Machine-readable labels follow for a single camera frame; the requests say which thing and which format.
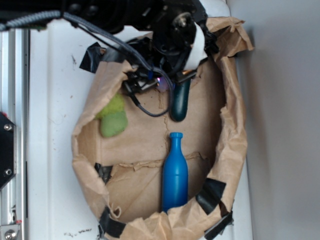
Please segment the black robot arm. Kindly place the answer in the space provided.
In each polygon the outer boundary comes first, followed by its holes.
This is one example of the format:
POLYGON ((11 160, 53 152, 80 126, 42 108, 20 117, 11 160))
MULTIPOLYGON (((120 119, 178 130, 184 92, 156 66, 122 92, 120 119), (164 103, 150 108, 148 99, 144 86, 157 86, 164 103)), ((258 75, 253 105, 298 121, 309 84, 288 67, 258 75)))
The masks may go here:
POLYGON ((217 37, 198 0, 3 0, 0 29, 44 29, 64 19, 98 40, 115 43, 110 61, 137 66, 123 83, 130 97, 161 81, 187 96, 198 66, 217 53, 217 37))

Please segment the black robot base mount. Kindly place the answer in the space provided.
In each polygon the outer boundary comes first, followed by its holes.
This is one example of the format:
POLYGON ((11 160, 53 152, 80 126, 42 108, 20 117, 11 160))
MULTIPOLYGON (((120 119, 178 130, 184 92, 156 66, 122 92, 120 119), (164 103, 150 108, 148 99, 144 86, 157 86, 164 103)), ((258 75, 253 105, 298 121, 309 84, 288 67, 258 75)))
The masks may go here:
POLYGON ((16 125, 0 112, 0 190, 14 178, 16 170, 16 125))

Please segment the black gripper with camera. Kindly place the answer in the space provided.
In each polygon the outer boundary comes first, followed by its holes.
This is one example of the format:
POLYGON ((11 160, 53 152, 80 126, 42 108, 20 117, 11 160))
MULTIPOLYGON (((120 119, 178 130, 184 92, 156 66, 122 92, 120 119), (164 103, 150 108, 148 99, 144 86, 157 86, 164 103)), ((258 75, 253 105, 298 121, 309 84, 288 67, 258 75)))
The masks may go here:
MULTIPOLYGON (((157 89, 161 93, 169 91, 169 85, 161 74, 142 67, 136 71, 127 72, 126 76, 127 80, 122 82, 122 94, 142 94, 151 89, 157 89)), ((195 70, 182 70, 169 75, 172 91, 174 92, 177 86, 182 86, 193 77, 195 77, 195 70)))

